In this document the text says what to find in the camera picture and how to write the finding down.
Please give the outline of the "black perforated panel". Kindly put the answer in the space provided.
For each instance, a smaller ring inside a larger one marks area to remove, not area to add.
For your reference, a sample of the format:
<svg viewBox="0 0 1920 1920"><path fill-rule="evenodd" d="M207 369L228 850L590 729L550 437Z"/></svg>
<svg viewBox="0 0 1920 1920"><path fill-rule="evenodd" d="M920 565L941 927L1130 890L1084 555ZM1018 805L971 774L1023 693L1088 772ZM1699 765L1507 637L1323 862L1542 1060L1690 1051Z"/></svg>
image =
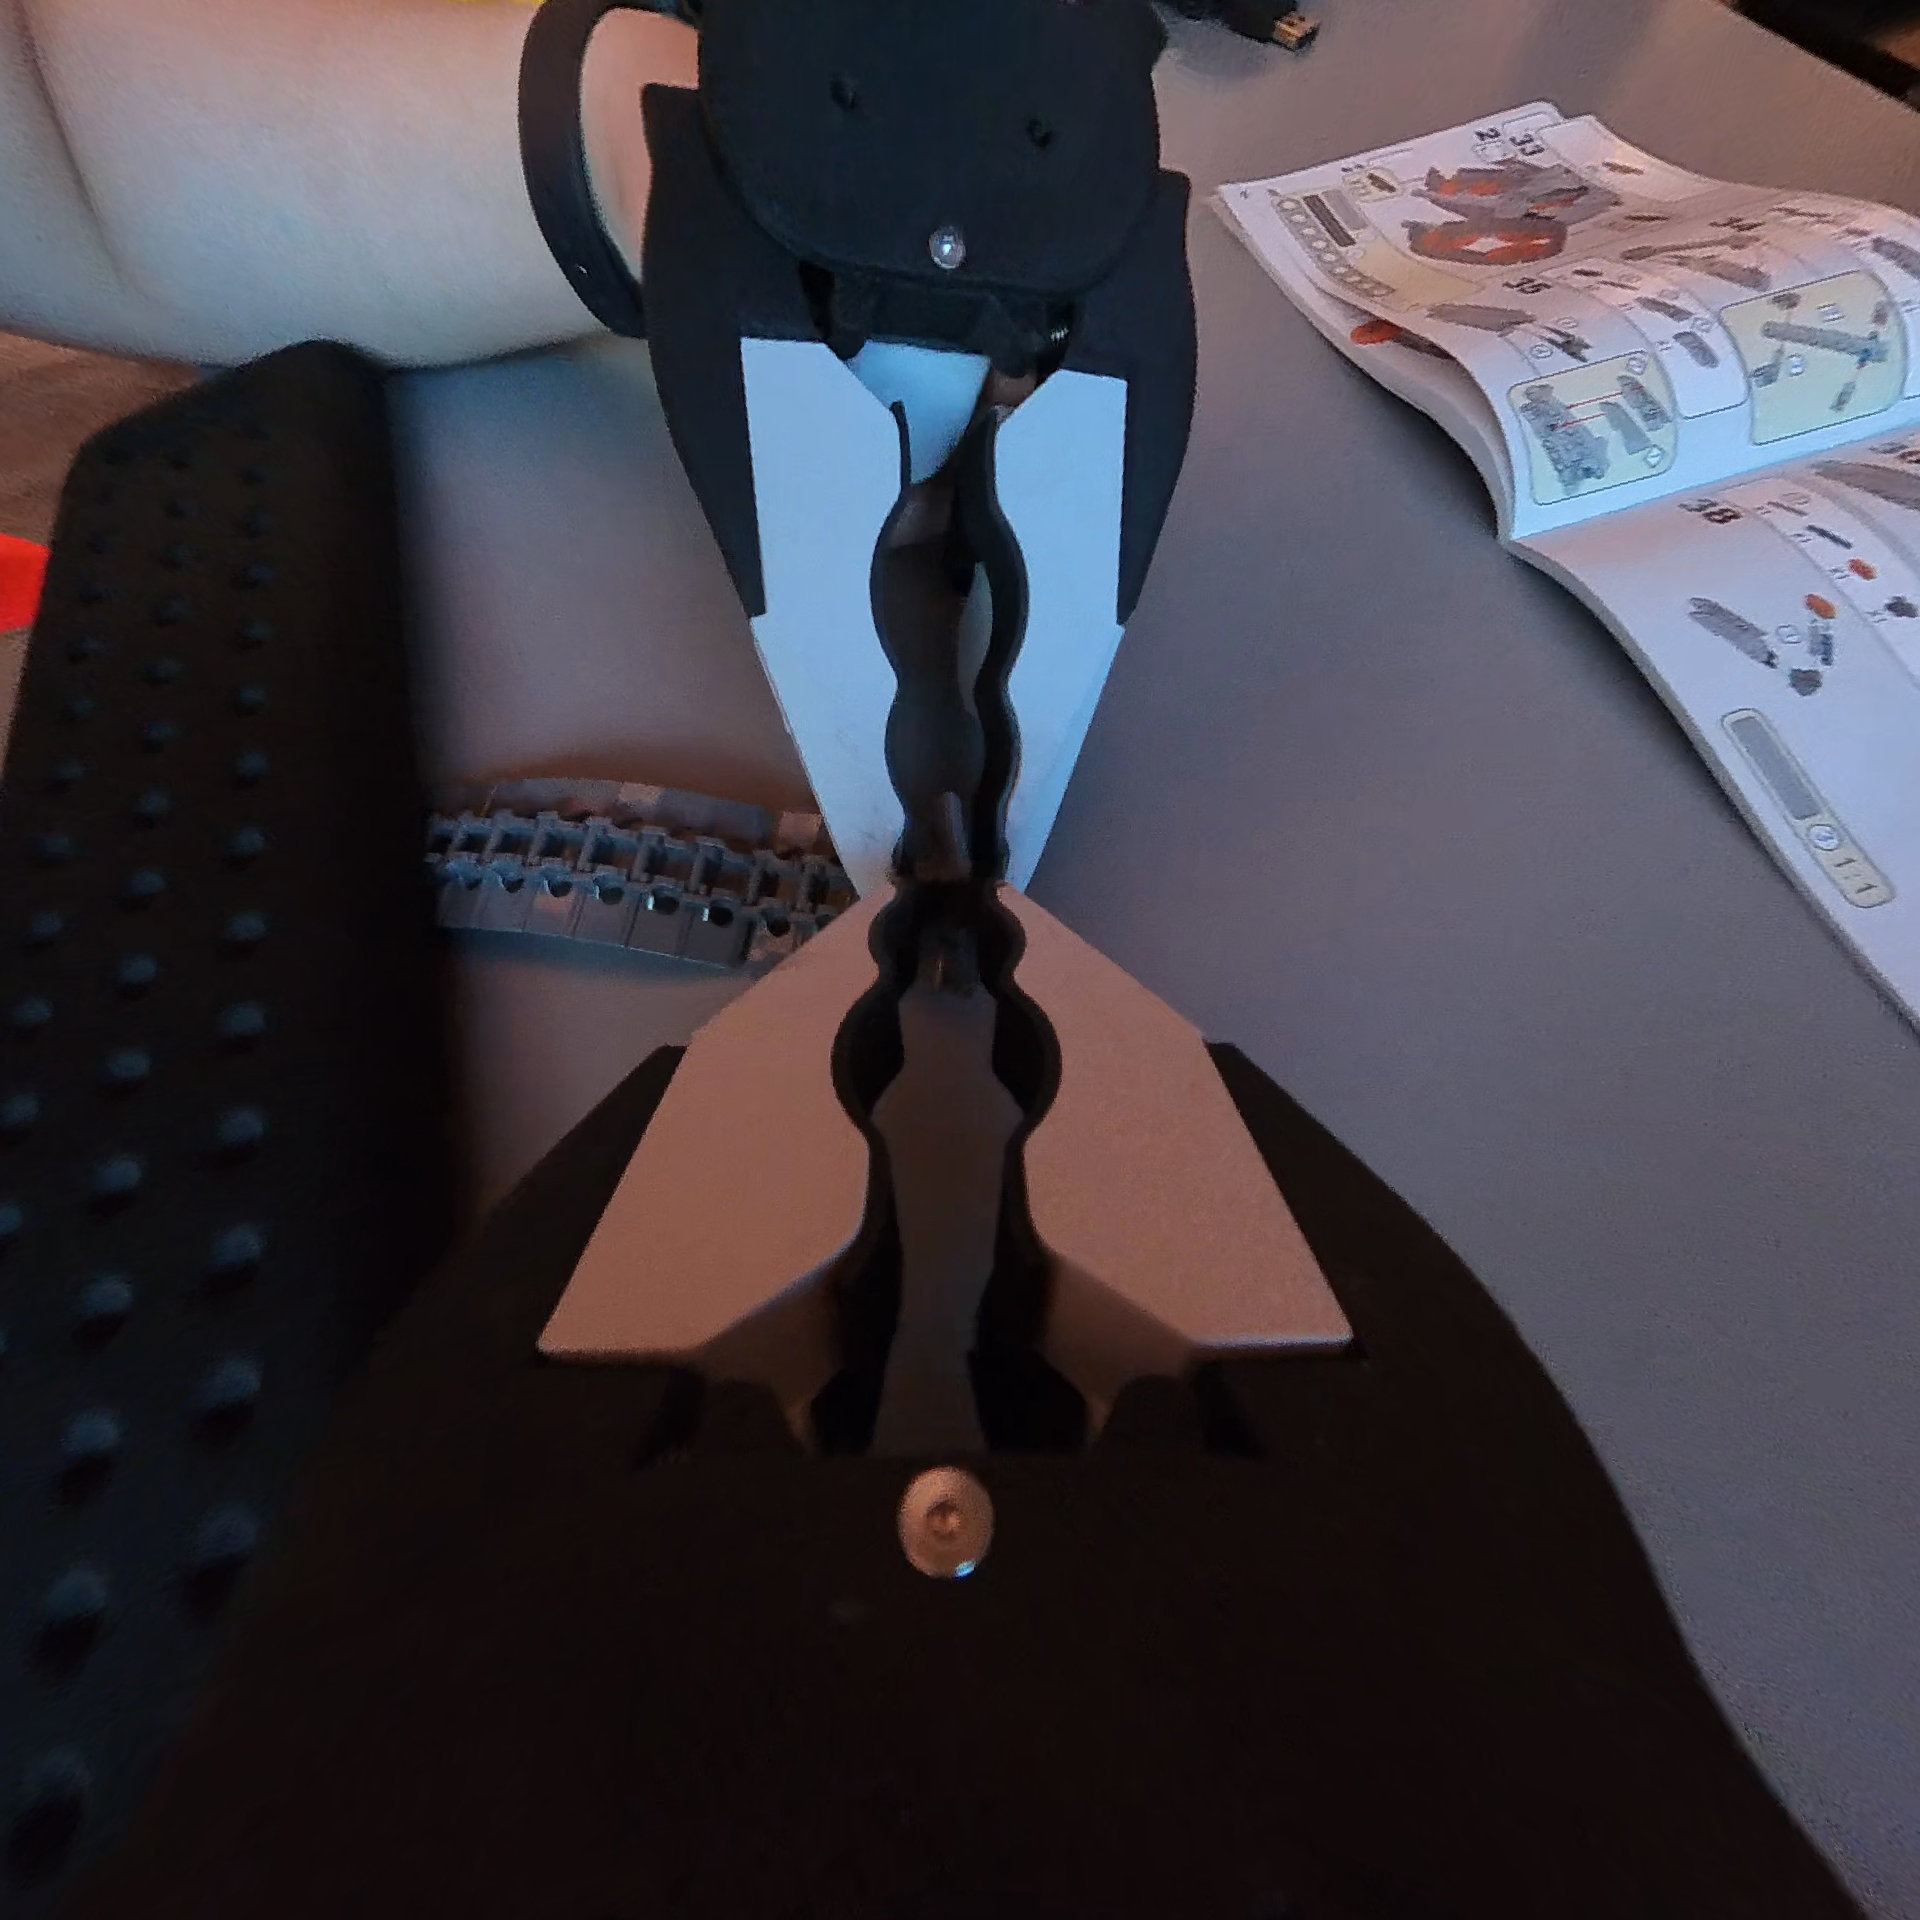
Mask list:
<svg viewBox="0 0 1920 1920"><path fill-rule="evenodd" d="M94 435L2 772L2 1917L131 1824L447 1245L420 843L390 380Z"/></svg>

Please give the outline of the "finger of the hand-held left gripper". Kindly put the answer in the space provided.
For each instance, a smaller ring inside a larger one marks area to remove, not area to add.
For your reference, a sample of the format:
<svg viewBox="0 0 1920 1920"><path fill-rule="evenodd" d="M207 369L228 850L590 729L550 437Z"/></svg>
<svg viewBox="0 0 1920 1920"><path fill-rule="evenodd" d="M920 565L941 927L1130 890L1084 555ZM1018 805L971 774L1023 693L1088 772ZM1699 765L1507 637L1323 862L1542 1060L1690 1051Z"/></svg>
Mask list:
<svg viewBox="0 0 1920 1920"><path fill-rule="evenodd" d="M1032 887L1122 637L1122 450L1126 385L1094 371L1047 375L1023 404L980 418L960 450L960 533L991 606L971 850L1018 890Z"/></svg>
<svg viewBox="0 0 1920 1920"><path fill-rule="evenodd" d="M902 720L911 670L886 629L886 534L915 485L906 404L923 349L745 340L762 612L758 658L777 693L833 850L857 887L898 883L911 837Z"/></svg>

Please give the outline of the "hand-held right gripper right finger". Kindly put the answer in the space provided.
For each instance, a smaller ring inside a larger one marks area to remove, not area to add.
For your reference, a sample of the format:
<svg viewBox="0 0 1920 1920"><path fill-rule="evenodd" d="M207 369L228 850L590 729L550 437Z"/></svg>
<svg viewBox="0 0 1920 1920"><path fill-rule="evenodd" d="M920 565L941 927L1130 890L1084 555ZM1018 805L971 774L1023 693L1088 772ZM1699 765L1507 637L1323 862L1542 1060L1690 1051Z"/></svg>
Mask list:
<svg viewBox="0 0 1920 1920"><path fill-rule="evenodd" d="M1018 887L980 927L1017 1103L978 1307L991 1446L1090 1446L1139 1380L1351 1357L1340 1307L1201 1027Z"/></svg>

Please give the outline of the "grey desk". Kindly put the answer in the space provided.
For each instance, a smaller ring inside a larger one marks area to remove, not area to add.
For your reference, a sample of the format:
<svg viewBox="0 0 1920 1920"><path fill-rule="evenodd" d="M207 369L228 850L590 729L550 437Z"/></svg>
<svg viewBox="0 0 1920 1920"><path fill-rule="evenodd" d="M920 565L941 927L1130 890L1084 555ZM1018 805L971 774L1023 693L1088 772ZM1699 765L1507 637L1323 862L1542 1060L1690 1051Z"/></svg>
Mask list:
<svg viewBox="0 0 1920 1920"><path fill-rule="evenodd" d="M1168 24L1220 179L1520 102L1916 209L1916 115L1713 2ZM1875 1917L1916 1917L1916 1032L1475 466L1201 198L1182 490L1035 899L1401 1193L1548 1361L1707 1683ZM410 375L428 783L808 805L636 347ZM461 940L474 1219L735 980Z"/></svg>

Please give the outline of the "open instruction booklet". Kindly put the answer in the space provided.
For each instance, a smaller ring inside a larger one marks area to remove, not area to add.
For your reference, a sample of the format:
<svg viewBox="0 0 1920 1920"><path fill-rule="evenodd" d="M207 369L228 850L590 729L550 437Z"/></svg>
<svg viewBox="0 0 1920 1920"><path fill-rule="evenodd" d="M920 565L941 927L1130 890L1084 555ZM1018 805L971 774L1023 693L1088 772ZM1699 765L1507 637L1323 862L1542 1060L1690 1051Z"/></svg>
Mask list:
<svg viewBox="0 0 1920 1920"><path fill-rule="evenodd" d="M1916 1019L1916 219L1548 102L1211 207L1475 462Z"/></svg>

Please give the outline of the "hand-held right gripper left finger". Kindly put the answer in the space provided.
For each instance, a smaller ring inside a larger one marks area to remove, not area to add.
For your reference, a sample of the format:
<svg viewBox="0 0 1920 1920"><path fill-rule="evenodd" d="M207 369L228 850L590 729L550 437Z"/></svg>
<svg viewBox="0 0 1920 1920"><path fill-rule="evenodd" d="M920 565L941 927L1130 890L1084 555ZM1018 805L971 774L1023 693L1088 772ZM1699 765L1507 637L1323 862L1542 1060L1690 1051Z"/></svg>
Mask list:
<svg viewBox="0 0 1920 1920"><path fill-rule="evenodd" d="M539 1356L653 1361L769 1386L802 1446L874 1446L906 1307L906 1235L874 1089L844 1103L837 1046L874 989L857 900L670 1066Z"/></svg>

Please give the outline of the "black wrist band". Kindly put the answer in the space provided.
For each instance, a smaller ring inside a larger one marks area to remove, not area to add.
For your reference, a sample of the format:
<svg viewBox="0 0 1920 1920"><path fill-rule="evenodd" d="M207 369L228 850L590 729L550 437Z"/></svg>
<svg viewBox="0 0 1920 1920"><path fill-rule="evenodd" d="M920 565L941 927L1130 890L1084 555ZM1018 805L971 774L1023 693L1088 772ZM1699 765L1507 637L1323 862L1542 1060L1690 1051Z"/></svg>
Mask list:
<svg viewBox="0 0 1920 1920"><path fill-rule="evenodd" d="M588 179L585 58L610 13L650 13L650 2L536 6L515 68L521 171L543 244L567 290L616 340L642 340L641 284Z"/></svg>

